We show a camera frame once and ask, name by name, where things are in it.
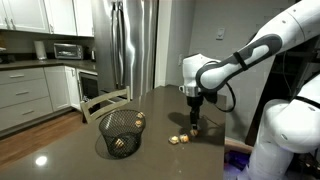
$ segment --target cabinet drawer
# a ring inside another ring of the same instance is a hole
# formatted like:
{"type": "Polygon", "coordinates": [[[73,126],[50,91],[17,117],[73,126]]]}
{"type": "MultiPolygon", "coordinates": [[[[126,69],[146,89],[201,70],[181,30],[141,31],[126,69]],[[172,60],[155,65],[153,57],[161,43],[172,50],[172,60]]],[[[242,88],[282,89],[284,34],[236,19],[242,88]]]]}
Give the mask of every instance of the cabinet drawer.
{"type": "Polygon", "coordinates": [[[0,71],[0,84],[44,78],[43,68],[0,71]]]}
{"type": "Polygon", "coordinates": [[[48,96],[45,79],[0,85],[0,108],[48,96]]]}
{"type": "Polygon", "coordinates": [[[0,109],[0,131],[52,113],[49,97],[0,109]]]}

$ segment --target cabinet door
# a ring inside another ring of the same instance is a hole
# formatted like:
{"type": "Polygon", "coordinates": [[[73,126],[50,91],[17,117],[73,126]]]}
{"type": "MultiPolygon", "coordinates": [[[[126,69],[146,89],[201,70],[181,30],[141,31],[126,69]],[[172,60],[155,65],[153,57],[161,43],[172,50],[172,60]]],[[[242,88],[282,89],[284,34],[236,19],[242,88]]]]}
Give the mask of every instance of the cabinet door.
{"type": "Polygon", "coordinates": [[[76,75],[76,69],[72,67],[65,67],[66,69],[66,76],[67,76],[67,83],[68,83],[68,90],[70,96],[70,105],[79,111],[81,111],[80,107],[80,95],[79,95],[79,86],[78,80],[76,75]]]}
{"type": "Polygon", "coordinates": [[[67,78],[64,66],[45,67],[53,111],[70,106],[67,78]]]}
{"type": "Polygon", "coordinates": [[[0,1],[0,29],[10,29],[2,1],[0,1]]]}
{"type": "Polygon", "coordinates": [[[91,0],[74,0],[78,36],[93,37],[91,0]]]}
{"type": "Polygon", "coordinates": [[[11,29],[49,33],[43,0],[3,0],[11,29]]]}
{"type": "Polygon", "coordinates": [[[72,0],[44,0],[50,33],[77,35],[72,0]]]}

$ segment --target snack piece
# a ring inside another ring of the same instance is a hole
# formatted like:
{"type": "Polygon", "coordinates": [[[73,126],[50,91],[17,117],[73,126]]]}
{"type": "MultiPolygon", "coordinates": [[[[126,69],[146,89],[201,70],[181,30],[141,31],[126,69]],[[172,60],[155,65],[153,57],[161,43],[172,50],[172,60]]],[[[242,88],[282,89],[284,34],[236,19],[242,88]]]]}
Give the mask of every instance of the snack piece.
{"type": "Polygon", "coordinates": [[[142,121],[140,119],[136,120],[135,125],[140,128],[142,126],[142,121]]]}
{"type": "Polygon", "coordinates": [[[145,115],[143,114],[143,112],[139,112],[138,114],[137,114],[137,118],[143,118],[145,115]]]}
{"type": "Polygon", "coordinates": [[[187,142],[189,142],[189,137],[188,137],[188,135],[186,135],[186,134],[180,135],[180,136],[179,136],[179,139],[180,139],[180,142],[182,142],[182,143],[187,143],[187,142]]]}
{"type": "Polygon", "coordinates": [[[121,139],[118,139],[118,140],[115,142],[115,145],[116,145],[116,148],[120,149],[120,148],[123,147],[124,142],[123,142],[121,139]]]}
{"type": "Polygon", "coordinates": [[[178,138],[177,136],[171,136],[171,137],[169,138],[169,142],[170,142],[171,144],[178,144],[178,143],[179,143],[179,138],[178,138]]]}
{"type": "Polygon", "coordinates": [[[195,136],[197,136],[199,134],[199,131],[196,130],[196,129],[191,129],[190,130],[190,134],[195,137],[195,136]]]}

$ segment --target cabinet handle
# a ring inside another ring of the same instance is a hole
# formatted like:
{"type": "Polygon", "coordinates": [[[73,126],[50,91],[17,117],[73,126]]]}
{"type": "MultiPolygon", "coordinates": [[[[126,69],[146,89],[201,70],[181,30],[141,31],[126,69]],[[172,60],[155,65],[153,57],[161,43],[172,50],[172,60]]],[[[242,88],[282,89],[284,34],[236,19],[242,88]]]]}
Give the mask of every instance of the cabinet handle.
{"type": "Polygon", "coordinates": [[[50,24],[50,31],[52,34],[54,33],[54,28],[53,28],[52,24],[50,24]]]}
{"type": "Polygon", "coordinates": [[[10,29],[9,22],[8,22],[8,19],[7,19],[7,18],[4,18],[4,22],[6,22],[7,29],[10,29]]]}
{"type": "Polygon", "coordinates": [[[16,29],[16,26],[14,25],[13,19],[10,20],[12,24],[12,29],[16,29]]]}
{"type": "Polygon", "coordinates": [[[22,115],[30,114],[30,113],[33,113],[33,112],[34,112],[34,110],[29,110],[27,112],[22,113],[22,115]]]}
{"type": "Polygon", "coordinates": [[[28,93],[29,93],[29,91],[23,91],[23,92],[16,93],[16,95],[18,96],[18,95],[28,94],[28,93]]]}
{"type": "Polygon", "coordinates": [[[10,76],[10,78],[19,78],[19,77],[24,77],[24,74],[21,74],[21,75],[15,75],[15,76],[10,76]]]}

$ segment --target toaster oven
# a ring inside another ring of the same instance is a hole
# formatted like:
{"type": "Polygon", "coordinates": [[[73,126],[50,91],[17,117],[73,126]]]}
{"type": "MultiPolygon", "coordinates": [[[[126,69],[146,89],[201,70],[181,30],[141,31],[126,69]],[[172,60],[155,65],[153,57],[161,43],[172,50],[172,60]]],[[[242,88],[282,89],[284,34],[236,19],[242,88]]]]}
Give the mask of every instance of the toaster oven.
{"type": "Polygon", "coordinates": [[[56,59],[83,59],[83,47],[76,44],[54,43],[56,59]]]}

